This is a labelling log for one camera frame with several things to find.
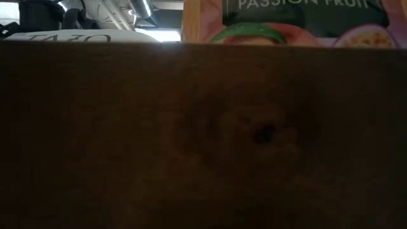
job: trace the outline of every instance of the green lime slice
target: green lime slice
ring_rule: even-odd
[[[287,40],[281,32],[265,24],[257,23],[238,23],[231,25],[216,34],[211,42],[216,42],[230,36],[264,36],[266,38],[276,39],[281,44],[287,44]]]

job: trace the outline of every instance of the dark wood surface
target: dark wood surface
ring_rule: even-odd
[[[0,43],[2,228],[403,228],[407,52]]]

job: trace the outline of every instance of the exposed duct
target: exposed duct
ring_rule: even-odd
[[[140,20],[146,20],[147,22],[158,27],[156,20],[154,18],[154,6],[151,0],[128,0],[130,6],[133,9],[134,15],[136,16],[135,26]]]

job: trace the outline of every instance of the pink packaging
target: pink packaging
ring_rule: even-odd
[[[202,0],[200,41],[407,48],[407,0]]]

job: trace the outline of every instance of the passion fruit tea box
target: passion fruit tea box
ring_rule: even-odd
[[[407,0],[202,0],[200,41],[407,48]]]

